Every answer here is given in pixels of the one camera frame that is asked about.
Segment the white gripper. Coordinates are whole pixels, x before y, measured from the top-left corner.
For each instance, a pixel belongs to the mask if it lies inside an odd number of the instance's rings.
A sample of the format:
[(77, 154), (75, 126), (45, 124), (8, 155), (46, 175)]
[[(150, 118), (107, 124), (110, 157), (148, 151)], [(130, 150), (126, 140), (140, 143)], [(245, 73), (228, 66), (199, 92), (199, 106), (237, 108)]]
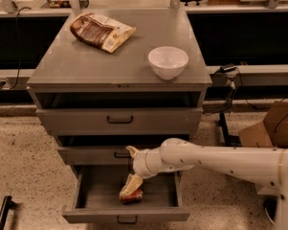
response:
[(144, 150), (138, 150), (133, 146), (127, 146), (130, 156), (133, 158), (133, 170), (134, 174), (129, 174), (125, 185), (120, 191), (120, 197), (128, 197), (133, 195), (143, 184), (144, 179), (150, 177), (150, 171), (145, 163), (146, 152)]

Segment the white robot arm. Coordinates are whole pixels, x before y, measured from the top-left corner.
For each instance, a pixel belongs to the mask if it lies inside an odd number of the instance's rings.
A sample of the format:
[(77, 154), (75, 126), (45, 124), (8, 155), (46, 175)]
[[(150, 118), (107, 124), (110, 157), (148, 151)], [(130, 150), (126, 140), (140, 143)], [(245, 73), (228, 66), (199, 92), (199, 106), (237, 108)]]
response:
[(269, 187), (277, 192), (275, 230), (288, 230), (288, 149), (204, 147), (169, 138), (156, 149), (126, 148), (133, 173), (120, 196), (132, 195), (143, 182), (159, 173), (189, 170), (195, 165)]

